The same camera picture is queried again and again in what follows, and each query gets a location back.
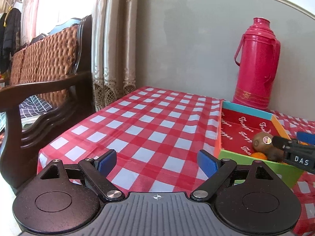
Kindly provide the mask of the colourful cardboard box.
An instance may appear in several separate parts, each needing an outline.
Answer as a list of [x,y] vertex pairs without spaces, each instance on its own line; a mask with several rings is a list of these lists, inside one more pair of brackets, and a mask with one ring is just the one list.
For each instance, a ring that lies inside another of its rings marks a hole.
[[[254,135],[266,132],[272,136],[289,139],[282,124],[272,113],[224,101],[220,109],[220,124],[214,156],[218,159],[230,158],[239,165],[250,165],[256,152],[252,146]],[[284,162],[265,162],[283,181],[292,188],[303,171]]]

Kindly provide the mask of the woven rattan seat cushion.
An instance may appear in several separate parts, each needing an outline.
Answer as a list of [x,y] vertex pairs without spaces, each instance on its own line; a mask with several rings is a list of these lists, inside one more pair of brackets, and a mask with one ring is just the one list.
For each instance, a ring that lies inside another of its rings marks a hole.
[[79,25],[44,37],[13,56],[10,85],[59,80],[76,71]]

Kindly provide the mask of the blue plaid cloth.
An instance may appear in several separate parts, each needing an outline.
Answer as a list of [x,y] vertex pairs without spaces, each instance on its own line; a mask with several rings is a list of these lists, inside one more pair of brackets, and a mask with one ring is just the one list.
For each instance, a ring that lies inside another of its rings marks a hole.
[[28,97],[19,104],[21,119],[40,116],[51,109],[51,104],[36,95]]

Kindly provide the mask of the orange tangerine in box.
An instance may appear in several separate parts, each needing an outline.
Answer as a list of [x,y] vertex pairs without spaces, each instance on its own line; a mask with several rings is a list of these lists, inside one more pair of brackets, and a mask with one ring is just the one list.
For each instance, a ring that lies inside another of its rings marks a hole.
[[261,152],[254,152],[250,155],[252,158],[255,159],[261,159],[261,160],[267,160],[267,156],[264,153]]

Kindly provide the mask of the dark hanging coat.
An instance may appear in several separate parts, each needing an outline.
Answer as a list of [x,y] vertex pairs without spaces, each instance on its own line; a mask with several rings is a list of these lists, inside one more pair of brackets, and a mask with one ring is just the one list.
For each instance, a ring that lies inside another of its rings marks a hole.
[[12,7],[1,18],[1,74],[10,66],[10,60],[20,47],[21,12]]

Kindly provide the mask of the red white checkered tablecloth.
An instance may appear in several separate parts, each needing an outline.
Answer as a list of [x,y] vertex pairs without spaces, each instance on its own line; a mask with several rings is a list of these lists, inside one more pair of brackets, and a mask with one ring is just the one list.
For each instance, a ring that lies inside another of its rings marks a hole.
[[[82,120],[38,156],[41,171],[51,160],[77,164],[110,149],[117,163],[108,179],[122,192],[148,192],[137,198],[146,211],[157,208],[169,192],[190,193],[207,176],[197,153],[214,155],[222,100],[166,89],[143,87]],[[314,122],[272,112],[290,137],[314,133]]]

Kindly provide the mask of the large brown kiwi with sticker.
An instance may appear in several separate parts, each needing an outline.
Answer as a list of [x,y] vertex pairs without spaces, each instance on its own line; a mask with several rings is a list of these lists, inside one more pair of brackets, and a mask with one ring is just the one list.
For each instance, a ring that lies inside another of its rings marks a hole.
[[266,153],[268,149],[273,147],[273,136],[266,132],[259,132],[252,139],[252,146],[256,152]]

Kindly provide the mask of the pink thermos flask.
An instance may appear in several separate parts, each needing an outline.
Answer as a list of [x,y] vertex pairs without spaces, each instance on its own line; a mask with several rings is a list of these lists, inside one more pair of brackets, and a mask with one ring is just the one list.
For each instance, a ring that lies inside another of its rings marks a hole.
[[270,21],[253,18],[242,35],[234,55],[239,66],[233,102],[267,110],[277,73],[281,44],[270,28]]

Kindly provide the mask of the beige embroidered curtain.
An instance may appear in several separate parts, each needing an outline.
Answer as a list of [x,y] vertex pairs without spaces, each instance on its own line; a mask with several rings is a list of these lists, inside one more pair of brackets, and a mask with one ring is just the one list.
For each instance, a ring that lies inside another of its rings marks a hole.
[[96,111],[136,89],[137,2],[96,0],[91,43]]

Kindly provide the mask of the dark brown fruit in box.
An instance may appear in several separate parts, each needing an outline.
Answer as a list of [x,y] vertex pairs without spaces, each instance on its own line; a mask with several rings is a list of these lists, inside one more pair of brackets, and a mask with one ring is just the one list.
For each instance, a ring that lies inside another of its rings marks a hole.
[[266,150],[265,155],[267,159],[273,162],[283,162],[284,151],[276,147],[270,147]]

